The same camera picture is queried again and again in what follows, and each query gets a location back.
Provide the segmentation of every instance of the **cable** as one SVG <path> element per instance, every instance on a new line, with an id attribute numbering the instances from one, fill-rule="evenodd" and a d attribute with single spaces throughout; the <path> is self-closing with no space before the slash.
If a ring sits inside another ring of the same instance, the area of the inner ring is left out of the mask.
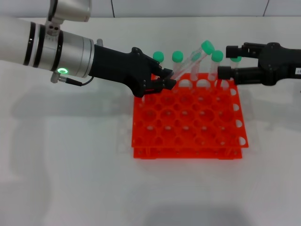
<path id="1" fill-rule="evenodd" d="M 89 84 L 90 82 L 92 82 L 94 77 L 92 77 L 89 81 L 87 81 L 86 83 L 81 83 L 80 81 L 76 81 L 74 79 L 69 79 L 69 78 L 66 78 L 66 82 L 67 84 L 71 84 L 71 85 L 74 85 L 74 86 L 85 86 L 87 84 Z"/>
<path id="2" fill-rule="evenodd" d="M 91 77 L 89 81 L 83 83 L 81 86 L 85 86 L 85 85 L 89 84 L 90 82 L 92 82 L 93 79 L 94 79 L 94 77 Z"/>

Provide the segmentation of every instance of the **green led light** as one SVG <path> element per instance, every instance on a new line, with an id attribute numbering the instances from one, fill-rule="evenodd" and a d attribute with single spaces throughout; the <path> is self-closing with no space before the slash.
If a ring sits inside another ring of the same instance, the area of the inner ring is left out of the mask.
<path id="1" fill-rule="evenodd" d="M 61 73 L 61 74 L 67 74 L 68 73 L 68 70 L 66 68 L 59 68 L 57 70 L 57 72 Z"/>

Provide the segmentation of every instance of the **rack hole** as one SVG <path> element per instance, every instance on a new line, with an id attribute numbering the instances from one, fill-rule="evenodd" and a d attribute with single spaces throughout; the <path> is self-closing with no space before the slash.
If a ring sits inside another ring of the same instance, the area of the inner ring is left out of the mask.
<path id="1" fill-rule="evenodd" d="M 181 118 L 184 121 L 192 121 L 194 119 L 194 114 L 192 111 L 183 110 L 183 111 L 181 111 Z"/>
<path id="2" fill-rule="evenodd" d="M 215 138 L 216 132 L 211 127 L 203 126 L 201 129 L 201 134 L 205 139 L 212 139 Z"/>
<path id="3" fill-rule="evenodd" d="M 162 136 L 166 139 L 172 139 L 175 137 L 175 131 L 174 128 L 171 126 L 165 126 L 162 131 Z"/>
<path id="4" fill-rule="evenodd" d="M 156 103 L 156 98 L 153 95 L 145 95 L 144 102 L 146 105 L 154 105 Z"/>
<path id="5" fill-rule="evenodd" d="M 245 145 L 246 144 L 246 139 L 244 139 L 243 137 L 239 137 L 239 144 L 241 146 Z"/>
<path id="6" fill-rule="evenodd" d="M 188 95 L 188 94 L 182 95 L 180 97 L 180 102 L 183 105 L 191 105 L 193 103 L 193 98 L 191 95 Z"/>
<path id="7" fill-rule="evenodd" d="M 241 120 L 236 120 L 236 127 L 237 128 L 240 128 L 240 127 L 242 127 L 243 126 L 243 123 L 242 123 L 242 121 Z"/>
<path id="8" fill-rule="evenodd" d="M 200 79 L 197 81 L 197 87 L 209 89 L 211 87 L 211 84 L 206 79 Z"/>
<path id="9" fill-rule="evenodd" d="M 181 135 L 184 138 L 191 139 L 191 138 L 194 138 L 196 136 L 196 132 L 195 132 L 195 130 L 192 127 L 183 126 L 182 130 L 181 130 Z"/>
<path id="10" fill-rule="evenodd" d="M 179 82 L 179 87 L 188 87 L 192 88 L 192 82 L 189 81 L 188 79 L 183 79 Z"/>
<path id="11" fill-rule="evenodd" d="M 198 96 L 198 102 L 202 105 L 210 105 L 212 98 L 210 96 Z"/>
<path id="12" fill-rule="evenodd" d="M 172 110 L 166 109 L 161 113 L 161 119 L 163 120 L 173 120 L 175 119 L 175 114 Z"/>
<path id="13" fill-rule="evenodd" d="M 237 104 L 233 104 L 233 110 L 237 112 L 239 110 L 239 106 Z"/>
<path id="14" fill-rule="evenodd" d="M 224 137 L 218 137 L 216 139 L 216 143 L 221 146 L 224 146 L 226 144 L 226 142 L 227 142 L 227 139 Z"/>
<path id="15" fill-rule="evenodd" d="M 211 110 L 205 109 L 199 112 L 199 117 L 203 121 L 212 121 L 214 119 L 214 113 Z"/>
<path id="16" fill-rule="evenodd" d="M 156 119 L 156 112 L 153 110 L 147 110 L 142 113 L 142 118 L 144 121 L 153 121 Z"/>
<path id="17" fill-rule="evenodd" d="M 161 98 L 161 103 L 165 106 L 173 105 L 174 104 L 174 97 L 173 96 L 166 96 Z"/>
<path id="18" fill-rule="evenodd" d="M 154 137 L 156 135 L 156 130 L 153 126 L 148 126 L 144 130 L 144 135 L 146 137 Z"/>
<path id="19" fill-rule="evenodd" d="M 229 89 L 230 87 L 229 83 L 226 80 L 222 80 L 220 84 L 220 87 L 222 87 L 223 90 Z"/>
<path id="20" fill-rule="evenodd" d="M 228 139 L 233 139 L 236 137 L 235 129 L 232 126 L 221 127 L 221 134 Z"/>
<path id="21" fill-rule="evenodd" d="M 231 103 L 231 98 L 228 95 L 220 95 L 216 97 L 216 102 L 219 105 L 229 105 Z"/>
<path id="22" fill-rule="evenodd" d="M 235 96 L 236 95 L 236 90 L 235 89 L 230 89 L 230 93 L 232 96 Z"/>

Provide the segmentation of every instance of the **white wall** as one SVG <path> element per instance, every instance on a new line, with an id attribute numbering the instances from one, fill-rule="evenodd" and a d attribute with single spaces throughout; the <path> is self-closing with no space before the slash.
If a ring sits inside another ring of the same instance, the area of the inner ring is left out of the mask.
<path id="1" fill-rule="evenodd" d="M 50 0 L 0 0 L 0 15 L 46 17 Z M 113 17 L 111 0 L 92 0 L 94 17 Z"/>
<path id="2" fill-rule="evenodd" d="M 266 16 L 301 16 L 301 0 L 270 0 Z"/>
<path id="3" fill-rule="evenodd" d="M 115 17 L 262 16 L 268 0 L 112 0 Z M 0 0 L 0 15 L 45 17 L 50 0 Z M 94 17 L 113 17 L 111 0 L 92 0 Z M 270 0 L 266 16 L 301 16 L 301 0 Z"/>
<path id="4" fill-rule="evenodd" d="M 262 16 L 268 0 L 113 0 L 116 17 Z"/>

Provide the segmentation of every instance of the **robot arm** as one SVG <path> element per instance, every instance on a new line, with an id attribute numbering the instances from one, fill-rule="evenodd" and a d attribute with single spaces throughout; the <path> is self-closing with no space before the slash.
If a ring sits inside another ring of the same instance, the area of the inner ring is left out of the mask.
<path id="1" fill-rule="evenodd" d="M 139 48 L 121 53 L 96 45 L 93 40 L 61 31 L 64 20 L 86 22 L 91 0 L 51 0 L 45 25 L 16 18 L 0 17 L 0 60 L 52 71 L 51 81 L 82 86 L 62 74 L 123 83 L 136 97 L 172 89 L 173 71 L 162 69 L 159 62 Z M 151 75 L 158 79 L 151 80 Z"/>
<path id="2" fill-rule="evenodd" d="M 235 84 L 274 86 L 281 79 L 301 79 L 301 50 L 288 49 L 279 43 L 267 45 L 245 43 L 241 48 L 227 46 L 227 58 L 257 58 L 258 66 L 250 68 L 218 67 L 219 79 L 233 78 Z"/>

